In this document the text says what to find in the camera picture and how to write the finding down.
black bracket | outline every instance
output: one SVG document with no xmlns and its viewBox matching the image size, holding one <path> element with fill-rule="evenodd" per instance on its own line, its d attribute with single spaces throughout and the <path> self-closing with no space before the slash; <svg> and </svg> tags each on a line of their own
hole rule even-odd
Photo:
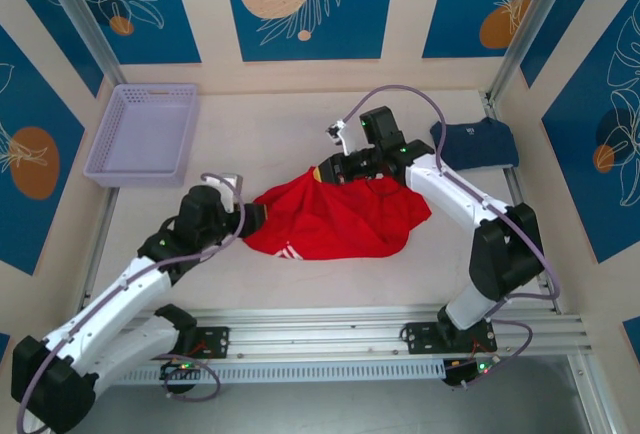
<svg viewBox="0 0 640 434">
<path fill-rule="evenodd" d="M 402 329 L 402 340 L 409 346 L 409 354 L 461 354 L 480 349 L 495 352 L 498 349 L 490 323 L 480 321 L 466 331 L 458 331 L 455 342 L 447 342 L 438 322 L 410 322 Z"/>
<path fill-rule="evenodd" d="M 267 219 L 265 209 L 260 204 L 245 204 L 246 217 L 240 237 L 248 237 L 262 227 Z M 138 249 L 138 257 L 159 262 L 197 254 L 209 246 L 219 245 L 239 223 L 240 212 L 227 213 L 217 189 L 207 185 L 194 186 L 182 198 L 178 215 L 165 220 L 159 231 L 147 238 Z M 160 270 L 169 273 L 173 286 L 200 262 L 201 259 L 182 261 Z"/>
<path fill-rule="evenodd" d="M 174 374 L 176 370 L 180 371 L 180 374 Z M 185 364 L 182 362 L 167 362 L 163 364 L 160 368 L 160 380 L 164 381 L 167 379 L 167 376 L 170 377 L 170 381 L 199 381 L 200 380 L 200 368 L 197 366 L 194 367 L 185 367 Z M 170 392 L 175 394 L 182 394 L 182 392 L 187 392 L 195 387 L 195 385 L 180 385 L 180 386 L 169 386 Z"/>
<path fill-rule="evenodd" d="M 194 359 L 226 359 L 228 349 L 228 327 L 198 327 L 196 328 L 195 345 L 189 357 Z"/>
</svg>

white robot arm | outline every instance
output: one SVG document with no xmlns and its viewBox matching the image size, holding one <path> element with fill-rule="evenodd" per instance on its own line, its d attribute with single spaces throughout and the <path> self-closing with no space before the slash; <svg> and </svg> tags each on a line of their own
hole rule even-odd
<svg viewBox="0 0 640 434">
<path fill-rule="evenodd" d="M 438 165 L 433 149 L 423 142 L 406 143 L 388 108 L 369 111 L 360 119 L 373 147 L 355 150 L 344 123 L 332 126 L 329 134 L 343 146 L 343 152 L 318 166 L 320 176 L 323 181 L 343 184 L 381 173 L 392 175 L 438 205 L 465 230 L 474 231 L 471 283 L 442 308 L 429 334 L 433 336 L 429 343 L 438 349 L 434 354 L 471 352 L 477 329 L 484 330 L 486 337 L 487 313 L 542 271 L 536 257 L 511 235 L 496 212 L 508 216 L 540 246 L 535 214 L 525 204 L 510 207 L 491 198 L 446 164 Z M 239 186 L 239 178 L 234 181 Z M 262 206 L 246 204 L 245 212 L 241 237 L 259 229 L 266 219 Z M 122 329 L 201 262 L 196 254 L 221 242 L 239 223 L 232 196 L 224 186 L 193 187 L 183 198 L 179 214 L 147 239 L 138 257 L 105 292 L 43 341 L 27 337 L 16 346 L 12 397 L 21 402 L 36 371 L 50 359 L 35 384 L 28 409 L 63 434 L 86 416 L 109 386 L 139 364 L 161 354 L 187 354 L 195 343 L 196 320 L 173 305 L 159 309 L 137 329 L 128 333 Z M 156 265 L 185 256 L 189 259 Z"/>
<path fill-rule="evenodd" d="M 225 178 L 239 190 L 238 176 Z M 138 328 L 122 332 L 153 299 L 203 260 L 203 250 L 233 232 L 245 237 L 264 222 L 264 209 L 256 204 L 244 205 L 242 222 L 231 190 L 213 179 L 205 182 L 190 189 L 178 215 L 145 241 L 138 257 L 82 312 L 42 341 L 29 336 L 15 347 L 11 395 L 18 402 L 28 398 L 29 411 L 54 432 L 75 427 L 127 372 L 160 355 L 188 354 L 203 341 L 198 337 L 202 331 L 210 331 L 198 329 L 196 319 L 170 304 Z M 226 351 L 222 344 L 216 349 Z"/>
<path fill-rule="evenodd" d="M 353 141 L 348 141 L 349 149 L 318 166 L 320 177 L 325 182 L 343 184 L 362 177 L 391 175 L 474 233 L 471 282 L 440 311 L 434 329 L 437 332 L 433 334 L 440 336 L 447 352 L 468 352 L 469 342 L 476 334 L 468 331 L 474 327 L 486 329 L 487 313 L 543 271 L 536 255 L 501 219 L 507 217 L 518 226 L 541 252 L 535 213 L 526 204 L 511 207 L 482 192 L 444 162 L 438 162 L 434 150 L 424 142 L 405 142 L 389 108 L 362 114 L 360 123 L 373 147 L 354 150 Z M 343 126 L 344 122 L 336 123 L 327 133 L 344 147 L 348 136 Z"/>
</svg>

purple cable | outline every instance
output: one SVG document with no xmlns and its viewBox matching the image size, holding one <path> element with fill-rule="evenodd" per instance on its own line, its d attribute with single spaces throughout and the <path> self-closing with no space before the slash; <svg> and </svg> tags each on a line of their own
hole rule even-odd
<svg viewBox="0 0 640 434">
<path fill-rule="evenodd" d="M 387 91 L 387 90 L 391 90 L 391 89 L 413 92 L 414 94 L 417 94 L 422 99 L 427 101 L 431 105 L 431 107 L 433 107 L 433 109 L 436 111 L 436 114 L 438 114 L 438 117 L 440 118 L 440 123 L 442 124 L 442 135 L 440 136 L 440 142 L 438 143 L 438 146 L 436 147 L 436 166 L 438 167 L 438 170 L 442 173 L 442 175 L 444 175 L 447 179 L 449 179 L 451 182 L 453 182 L 460 189 L 465 191 L 467 194 L 469 194 L 471 197 L 473 197 L 478 202 L 483 203 L 484 202 L 484 198 L 480 194 L 478 194 L 474 189 L 472 189 L 471 187 L 467 186 L 465 183 L 463 183 L 460 180 L 458 180 L 456 177 L 454 177 L 451 174 L 449 174 L 449 172 L 443 171 L 443 169 L 442 169 L 443 168 L 443 166 L 442 166 L 442 148 L 444 147 L 444 143 L 445 143 L 445 140 L 447 138 L 447 121 L 445 120 L 444 114 L 442 113 L 442 110 L 440 109 L 440 107 L 435 103 L 435 101 L 433 99 L 431 99 L 431 97 L 429 97 L 424 92 L 419 91 L 418 89 L 416 89 L 414 87 L 405 86 L 405 85 L 402 85 L 402 84 L 388 84 L 386 86 L 377 87 L 376 89 L 372 90 L 370 93 L 365 95 L 360 100 L 360 102 L 358 102 L 358 104 L 356 104 L 355 107 L 353 109 L 351 109 L 349 114 L 347 114 L 344 117 L 343 122 L 347 123 L 349 121 L 349 119 L 351 119 L 358 112 L 358 110 L 364 105 L 364 103 L 367 102 L 373 95 L 377 94 L 378 92 Z M 536 244 L 529 238 L 529 236 L 527 236 L 522 231 L 522 229 L 520 229 L 505 214 L 500 212 L 498 209 L 496 209 L 491 204 L 488 204 L 486 208 L 489 211 L 491 211 L 493 214 L 498 216 L 500 218 L 500 220 L 503 221 L 507 226 L 509 226 L 509 228 L 513 232 L 515 232 L 520 239 L 522 239 L 522 241 L 527 245 L 527 247 L 529 249 L 531 249 L 531 252 L 533 252 L 533 254 L 536 256 L 538 261 L 540 261 L 540 263 L 542 264 L 544 269 L 547 271 L 547 274 L 549 275 L 549 280 L 551 281 L 552 289 L 551 289 L 551 293 L 548 294 L 548 295 L 547 294 L 515 293 L 515 294 L 512 294 L 512 295 L 508 296 L 508 299 L 514 299 L 514 298 L 518 298 L 518 297 L 519 298 L 529 298 L 529 299 L 539 299 L 539 300 L 545 300 L 545 301 L 546 300 L 554 301 L 554 300 L 558 299 L 558 297 L 560 296 L 560 282 L 558 280 L 558 276 L 555 273 L 555 271 L 554 271 L 553 267 L 551 266 L 551 264 L 549 263 L 549 261 L 544 256 L 544 254 L 540 251 L 540 249 L 538 249 L 538 246 L 536 246 Z M 490 311 L 491 314 L 495 313 L 498 309 L 500 309 L 500 307 L 502 307 L 505 302 L 506 302 L 506 300 L 505 301 L 500 301 L 496 305 L 497 308 L 494 307 L 494 309 L 492 309 Z"/>
<path fill-rule="evenodd" d="M 435 103 L 435 101 L 433 99 L 431 99 L 431 97 L 429 97 L 424 92 L 419 91 L 418 89 L 416 89 L 414 87 L 405 86 L 405 85 L 402 85 L 402 84 L 388 84 L 386 86 L 380 86 L 380 87 L 372 90 L 371 92 L 369 92 L 367 95 L 365 95 L 360 100 L 360 102 L 358 102 L 358 104 L 356 104 L 355 107 L 353 109 L 351 109 L 349 114 L 347 114 L 344 117 L 343 122 L 347 123 L 349 121 L 349 119 L 351 119 L 358 112 L 358 110 L 364 105 L 364 103 L 367 102 L 374 94 L 377 94 L 378 92 L 381 92 L 381 91 L 391 90 L 391 89 L 413 92 L 414 94 L 420 96 L 422 99 L 427 101 L 431 105 L 431 107 L 433 107 L 433 109 L 436 111 L 436 114 L 438 114 L 438 117 L 440 119 L 440 123 L 442 124 L 442 134 L 440 136 L 440 142 L 439 142 L 438 146 L 436 147 L 436 167 L 438 168 L 438 170 L 440 171 L 440 173 L 442 175 L 444 175 L 447 179 L 449 179 L 451 182 L 453 182 L 456 186 L 461 188 L 463 191 L 465 191 L 467 194 L 469 194 L 471 197 L 473 197 L 480 204 L 484 204 L 484 198 L 478 192 L 476 192 L 471 187 L 467 186 L 462 181 L 458 180 L 456 177 L 452 176 L 446 170 L 443 170 L 442 149 L 444 147 L 444 143 L 445 143 L 445 140 L 447 138 L 447 122 L 446 122 L 446 120 L 444 118 L 444 114 L 443 114 L 442 110 L 440 109 L 440 107 Z M 533 252 L 533 254 L 536 256 L 538 261 L 540 261 L 540 263 L 542 264 L 544 269 L 547 271 L 547 274 L 549 275 L 549 280 L 551 282 L 552 288 L 551 288 L 551 293 L 549 295 L 546 295 L 546 294 L 516 293 L 516 294 L 512 294 L 511 296 L 508 296 L 508 297 L 505 296 L 505 298 L 500 300 L 486 314 L 485 317 L 489 317 L 489 316 L 495 314 L 502 306 L 504 306 L 506 304 L 508 299 L 513 299 L 513 298 L 517 298 L 517 297 L 530 298 L 530 299 L 542 299 L 542 300 L 555 300 L 555 299 L 557 299 L 560 296 L 560 282 L 558 280 L 558 276 L 556 275 L 555 271 L 553 270 L 553 267 L 551 266 L 549 261 L 547 261 L 547 259 L 544 257 L 544 254 L 542 253 L 542 251 L 540 249 L 538 249 L 538 246 L 536 246 L 536 244 L 529 238 L 529 236 L 527 236 L 525 234 L 525 232 L 522 229 L 520 229 L 505 214 L 500 212 L 497 208 L 495 208 L 490 203 L 486 203 L 486 209 L 488 209 L 490 212 L 492 212 L 493 214 L 498 216 L 498 218 L 500 220 L 502 220 L 513 232 L 515 232 L 518 235 L 518 237 L 520 237 L 520 239 L 522 239 L 522 241 L 527 245 L 527 247 L 529 249 L 531 249 L 531 252 Z M 527 347 L 529 347 L 529 344 L 531 344 L 531 340 L 533 339 L 533 330 L 529 326 L 524 324 L 523 322 L 503 321 L 503 320 L 498 320 L 498 319 L 494 319 L 493 322 L 495 322 L 497 324 L 509 324 L 509 325 L 513 325 L 513 326 L 522 327 L 523 329 L 527 330 L 529 335 L 528 335 L 527 340 L 525 341 L 525 343 L 516 352 L 514 352 L 511 355 L 510 358 L 508 358 L 507 360 L 505 360 L 505 361 L 501 362 L 500 364 L 498 364 L 496 367 L 491 369 L 490 372 L 493 372 L 497 367 L 506 364 L 511 359 L 514 359 L 514 358 L 518 357 Z M 466 389 L 466 387 L 468 387 L 468 386 L 470 386 L 472 384 L 475 384 L 476 382 L 478 382 L 480 379 L 482 379 L 484 377 L 486 377 L 486 376 L 480 376 L 480 377 L 474 379 L 473 381 L 467 383 L 466 386 L 464 386 L 465 389 Z"/>
<path fill-rule="evenodd" d="M 179 256 L 179 257 L 174 257 L 174 258 L 171 258 L 171 259 L 165 259 L 164 261 L 157 262 L 155 264 L 152 264 L 150 266 L 145 267 L 144 269 L 141 269 L 140 271 L 135 273 L 133 276 L 131 276 L 127 280 L 127 286 L 129 286 L 130 284 L 134 283 L 140 277 L 144 276 L 145 274 L 148 274 L 149 272 L 153 271 L 154 269 L 158 269 L 160 267 L 164 267 L 164 266 L 169 265 L 169 264 L 175 264 L 175 263 L 184 262 L 184 261 L 202 260 L 202 259 L 208 260 L 214 254 L 217 254 L 218 252 L 222 251 L 223 249 L 226 249 L 227 247 L 229 247 L 229 245 L 238 238 L 238 236 L 240 235 L 240 232 L 242 231 L 242 228 L 244 227 L 244 221 L 245 221 L 245 217 L 246 217 L 246 212 L 245 212 L 245 208 L 244 208 L 244 202 L 242 200 L 242 196 L 240 195 L 240 192 L 229 181 L 227 181 L 225 178 L 223 178 L 221 176 L 218 176 L 217 174 L 211 174 L 211 173 L 205 172 L 204 174 L 202 174 L 200 176 L 200 179 L 205 181 L 207 177 L 212 177 L 214 179 L 217 179 L 222 184 L 224 184 L 229 189 L 231 189 L 231 192 L 235 196 L 235 198 L 238 201 L 238 204 L 240 206 L 240 223 L 238 224 L 238 228 L 235 230 L 235 232 L 230 237 L 228 237 L 219 246 L 212 246 L 211 248 L 204 249 L 202 252 L 199 252 L 197 254 L 191 254 L 189 256 Z M 45 430 L 48 429 L 46 426 L 43 426 L 40 429 L 38 429 L 36 431 L 32 431 L 30 433 L 27 433 L 24 430 L 24 418 L 25 418 L 25 415 L 27 413 L 27 405 L 29 404 L 29 401 L 31 400 L 31 396 L 33 396 L 33 391 L 35 390 L 36 385 L 38 384 L 38 382 L 40 382 L 40 379 L 42 378 L 44 372 L 47 370 L 47 368 L 49 367 L 51 362 L 55 359 L 55 357 L 58 355 L 58 353 L 62 350 L 64 345 L 67 342 L 69 342 L 69 340 L 71 340 L 73 338 L 73 336 L 75 336 L 80 331 L 80 329 L 82 329 L 82 327 L 84 327 L 84 325 L 87 322 L 89 322 L 89 320 L 93 316 L 95 316 L 103 307 L 105 307 L 107 304 L 109 304 L 109 302 L 111 302 L 111 300 L 116 295 L 118 295 L 121 291 L 123 291 L 124 289 L 125 289 L 125 287 L 118 286 L 113 291 L 111 291 L 107 296 L 105 296 L 104 299 L 102 299 L 100 302 L 98 302 L 87 313 L 87 315 L 85 315 L 82 319 L 80 319 L 76 323 L 76 325 L 73 328 L 71 328 L 71 330 L 69 331 L 69 334 L 67 336 L 67 339 L 63 339 L 62 341 L 60 341 L 51 350 L 51 352 L 44 359 L 42 364 L 40 364 L 40 366 L 36 370 L 36 373 L 33 375 L 33 378 L 31 378 L 31 382 L 29 382 L 29 385 L 27 386 L 27 389 L 25 390 L 24 395 L 22 396 L 22 402 L 20 402 L 20 407 L 18 409 L 18 419 L 17 419 L 17 431 L 18 431 L 18 434 L 41 434 Z"/>
<path fill-rule="evenodd" d="M 181 361 L 193 362 L 194 364 L 197 364 L 201 369 L 204 369 L 205 371 L 207 371 L 211 375 L 211 377 L 213 377 L 213 379 L 216 381 L 216 390 L 212 394 L 209 394 L 207 396 L 187 397 L 187 396 L 174 394 L 169 391 L 169 380 L 175 375 L 176 372 L 180 372 L 179 369 L 176 369 L 175 371 L 170 372 L 169 375 L 167 375 L 164 378 L 164 384 L 162 385 L 164 390 L 167 392 L 167 396 L 169 396 L 170 399 L 175 399 L 176 401 L 180 401 L 180 402 L 205 402 L 205 401 L 210 401 L 211 399 L 214 399 L 215 397 L 217 397 L 218 393 L 220 392 L 220 388 L 222 387 L 222 384 L 220 383 L 220 378 L 218 377 L 216 372 L 207 365 L 206 362 L 202 362 L 199 359 L 194 359 L 192 357 L 179 356 L 176 354 L 163 354 L 162 356 L 158 356 L 155 359 L 167 360 L 167 361 L 172 361 L 173 359 L 179 359 Z"/>
</svg>

